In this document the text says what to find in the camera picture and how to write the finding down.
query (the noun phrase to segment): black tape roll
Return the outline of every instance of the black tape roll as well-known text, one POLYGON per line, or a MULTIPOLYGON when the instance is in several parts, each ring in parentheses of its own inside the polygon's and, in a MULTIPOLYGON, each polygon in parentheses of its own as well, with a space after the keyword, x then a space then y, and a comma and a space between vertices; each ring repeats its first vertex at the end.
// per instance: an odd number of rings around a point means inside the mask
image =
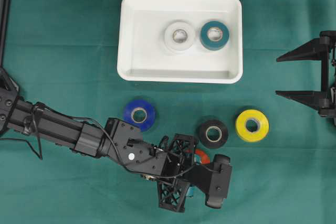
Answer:
POLYGON ((223 146, 227 138, 229 137, 229 132, 224 123, 219 120, 209 120, 201 124, 198 129, 198 137, 201 140, 201 143, 210 149, 217 149, 223 146), (219 136, 216 139, 211 139, 208 137, 209 130, 217 130, 219 136))

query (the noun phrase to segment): screw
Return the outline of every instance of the screw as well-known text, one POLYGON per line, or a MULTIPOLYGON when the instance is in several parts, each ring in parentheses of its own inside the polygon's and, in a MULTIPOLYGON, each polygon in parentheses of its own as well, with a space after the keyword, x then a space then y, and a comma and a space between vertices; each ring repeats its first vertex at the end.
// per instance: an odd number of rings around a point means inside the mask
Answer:
POLYGON ((12 106, 13 102, 11 100, 7 100, 5 104, 6 106, 10 107, 12 106))

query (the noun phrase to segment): robotic arm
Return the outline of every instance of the robotic arm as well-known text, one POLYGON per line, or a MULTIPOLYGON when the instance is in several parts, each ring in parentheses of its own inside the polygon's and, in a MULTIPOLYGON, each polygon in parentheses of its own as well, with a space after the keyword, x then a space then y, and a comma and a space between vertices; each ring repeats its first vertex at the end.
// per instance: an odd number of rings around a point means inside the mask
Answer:
POLYGON ((197 140, 193 136, 176 134, 170 144, 168 137, 164 137, 155 146, 142 139, 138 127, 119 119, 108 118, 104 128, 95 120, 90 124, 89 120, 63 115, 40 102, 33 105, 24 101, 18 85, 0 68, 1 133, 13 129, 83 156, 108 157, 127 171, 156 181, 159 207, 164 209, 184 212, 190 185, 205 194, 205 205, 222 206, 232 171, 229 157, 217 154, 209 164, 196 164, 197 140))

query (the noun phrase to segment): table surface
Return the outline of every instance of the table surface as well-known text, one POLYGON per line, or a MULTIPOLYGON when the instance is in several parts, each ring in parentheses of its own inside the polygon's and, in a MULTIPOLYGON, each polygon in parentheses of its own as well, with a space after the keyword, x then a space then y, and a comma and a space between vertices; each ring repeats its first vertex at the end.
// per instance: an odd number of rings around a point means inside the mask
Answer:
MULTIPOLYGON (((194 134, 208 117, 225 122, 217 150, 233 174, 221 210, 195 191, 184 214, 157 207, 156 184, 107 158, 74 155, 43 141, 39 161, 24 144, 0 143, 0 215, 6 223, 332 223, 335 220, 336 128, 275 90, 318 90, 319 62, 276 58, 321 30, 336 29, 336 0, 241 0, 244 73, 236 84, 128 82, 116 70, 121 0, 12 0, 4 67, 21 95, 102 124, 144 98, 156 108, 144 139, 194 134), (246 143, 237 114, 258 108, 270 132, 246 143)), ((20 137, 12 131, 6 136, 20 137)))

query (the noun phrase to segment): wire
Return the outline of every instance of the wire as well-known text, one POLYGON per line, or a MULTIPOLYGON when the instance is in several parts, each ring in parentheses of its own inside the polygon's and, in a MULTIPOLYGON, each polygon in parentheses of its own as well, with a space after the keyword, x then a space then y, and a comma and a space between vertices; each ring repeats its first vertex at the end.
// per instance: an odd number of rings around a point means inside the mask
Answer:
POLYGON ((10 137, 5 137, 5 138, 0 138, 0 141, 18 141, 18 142, 25 142, 28 144, 28 146, 30 147, 30 149, 34 152, 34 154, 40 158, 39 153, 37 153, 36 150, 34 150, 33 146, 31 145, 31 143, 25 139, 20 139, 20 138, 10 138, 10 137))
POLYGON ((92 119, 92 118, 85 118, 85 117, 79 117, 79 116, 69 116, 69 115, 65 115, 65 114, 62 114, 48 106, 45 106, 45 108, 51 112, 54 112, 56 114, 59 114, 59 115, 62 115, 62 116, 65 116, 67 118, 70 118, 72 120, 84 120, 84 121, 91 121, 94 123, 95 126, 97 126, 98 128, 100 128, 100 130, 105 134, 105 136, 108 138, 108 140, 111 142, 112 146, 113 146, 113 149, 115 151, 115 154, 117 155, 117 158, 118 158, 118 161, 120 163, 120 165, 126 170, 128 171, 129 173, 134 173, 134 174, 140 174, 140 175, 147 175, 147 176, 152 176, 152 177, 157 177, 157 178, 176 178, 176 177, 180 177, 182 176, 183 174, 189 172, 191 169, 193 169, 196 165, 201 165, 203 167, 205 167, 207 170, 210 170, 211 172, 215 172, 215 173, 219 173, 218 171, 216 170, 212 170, 210 168, 208 168, 207 166, 199 163, 199 162, 196 162, 194 163, 192 166, 190 166, 189 168, 187 168, 186 170, 176 174, 176 175, 172 175, 172 176, 161 176, 161 175, 157 175, 157 174, 151 174, 151 173, 142 173, 142 172, 136 172, 134 170, 130 170, 126 167, 126 165, 123 163, 122 161, 122 158, 120 156, 120 153, 117 149, 117 146, 115 145, 114 141, 112 140, 111 136, 106 132, 106 130, 103 128, 103 126, 98 122, 96 121, 95 119, 92 119))
POLYGON ((35 120, 35 114, 34 114, 34 112, 32 112, 32 123, 33 123, 34 128, 35 128, 35 135, 36 135, 37 144, 38 144, 38 152, 33 148, 33 146, 31 145, 31 143, 30 143, 28 140, 25 140, 25 139, 5 137, 5 138, 0 138, 0 141, 17 141, 17 142, 25 142, 25 143, 28 144, 28 146, 29 146, 30 149, 33 151, 33 153, 34 153, 40 160, 43 160, 43 156, 42 156, 42 146, 41 146, 41 139, 40 139, 40 133, 39 133, 38 128, 37 128, 37 124, 36 124, 36 120, 35 120))

